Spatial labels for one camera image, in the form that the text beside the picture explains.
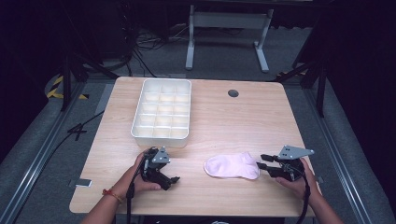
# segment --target bracelet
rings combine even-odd
[[[111,196],[115,197],[117,200],[119,200],[119,203],[122,203],[123,199],[119,195],[113,193],[113,191],[111,191],[111,189],[103,189],[102,195],[111,195]]]

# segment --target white plastic organizer tray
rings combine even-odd
[[[190,126],[191,82],[148,78],[140,92],[131,134],[139,146],[184,147]]]

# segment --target hand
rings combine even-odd
[[[311,188],[311,196],[316,197],[319,193],[318,186],[317,186],[317,181],[315,179],[314,174],[312,173],[312,170],[309,169],[308,163],[305,161],[304,158],[300,158],[301,162],[304,165],[304,170],[305,170],[305,176],[306,179],[308,180],[309,187]],[[305,181],[300,178],[296,181],[290,182],[289,180],[283,178],[283,177],[277,177],[276,181],[282,185],[285,188],[291,189],[293,193],[299,198],[299,199],[304,199],[304,194],[305,194]]]
[[[134,173],[136,169],[138,168],[140,162],[143,160],[143,153],[140,153],[135,162],[134,165],[131,166],[125,174],[120,178],[120,180],[114,185],[112,191],[116,193],[117,195],[120,195],[122,199],[125,198],[126,191],[129,188],[129,185],[132,181],[132,178],[134,176]],[[137,175],[136,179],[134,180],[134,193],[137,193],[139,191],[143,190],[159,190],[161,189],[161,186],[156,183],[151,183],[151,182],[145,182],[142,179],[141,175]]]

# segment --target wooden table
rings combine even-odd
[[[88,213],[102,197],[102,189],[116,183],[147,149],[131,136],[143,81],[117,79],[81,174],[92,185],[76,188],[72,212]],[[163,174],[181,178],[168,191],[136,195],[132,214],[298,217],[303,202],[265,171],[256,180],[215,178],[204,171],[204,162],[219,154],[247,151],[259,161],[261,154],[277,155],[284,145],[304,147],[282,85],[202,79],[192,79],[191,85],[188,144],[167,148],[171,163],[162,168]],[[230,97],[229,90],[237,90],[239,96]],[[126,213],[126,203],[118,213]],[[310,208],[307,215],[314,215]]]

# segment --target pink sock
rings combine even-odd
[[[260,169],[248,152],[212,157],[205,162],[204,168],[207,174],[222,178],[257,179],[260,176]]]

